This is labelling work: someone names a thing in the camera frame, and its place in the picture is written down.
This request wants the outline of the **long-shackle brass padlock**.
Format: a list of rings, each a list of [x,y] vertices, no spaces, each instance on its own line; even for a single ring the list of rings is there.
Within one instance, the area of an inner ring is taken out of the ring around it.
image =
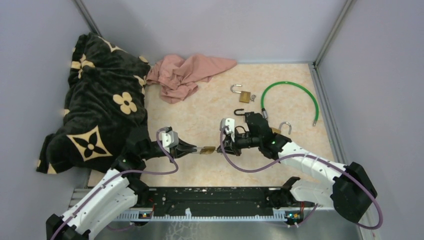
[[[203,146],[203,147],[196,147],[195,150],[196,150],[195,154],[209,155],[209,154],[213,154],[216,151],[216,147],[215,146]]]

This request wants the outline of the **large brass padlock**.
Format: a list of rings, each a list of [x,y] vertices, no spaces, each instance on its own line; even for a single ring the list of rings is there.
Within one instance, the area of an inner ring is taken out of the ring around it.
[[[281,134],[285,127],[288,135],[290,135],[292,133],[292,125],[287,121],[281,122],[278,128],[272,127],[271,130],[273,133]]]

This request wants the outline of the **black padlock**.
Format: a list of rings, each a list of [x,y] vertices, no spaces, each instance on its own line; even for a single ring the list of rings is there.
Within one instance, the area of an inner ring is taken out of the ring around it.
[[[235,116],[246,116],[246,112],[245,112],[245,109],[244,108],[238,108],[238,109],[235,109],[234,111],[233,111],[233,114],[235,115]]]

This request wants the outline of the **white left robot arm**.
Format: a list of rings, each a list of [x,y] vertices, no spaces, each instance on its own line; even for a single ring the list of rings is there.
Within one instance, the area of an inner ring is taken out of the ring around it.
[[[152,141],[146,127],[134,128],[121,154],[103,179],[76,205],[61,216],[52,214],[46,221],[48,240],[92,240],[121,213],[150,203],[150,188],[142,175],[164,176],[179,170],[177,158],[197,152],[196,145],[179,138],[171,127],[156,132]],[[166,172],[146,170],[146,160],[168,157],[175,169]]]

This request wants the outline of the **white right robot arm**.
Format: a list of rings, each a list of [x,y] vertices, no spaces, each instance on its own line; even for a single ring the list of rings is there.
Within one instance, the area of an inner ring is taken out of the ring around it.
[[[293,178],[282,191],[281,199],[287,206],[298,202],[310,202],[333,208],[347,221],[359,224],[371,205],[380,214],[376,201],[378,195],[362,165],[352,162],[345,165],[320,157],[301,147],[289,137],[275,131],[260,114],[245,114],[247,130],[240,133],[233,118],[220,121],[220,143],[217,151],[227,162],[244,173],[257,173],[277,163],[295,168],[316,181]],[[243,149],[257,148],[271,163],[257,168],[237,166],[229,155],[240,156]]]

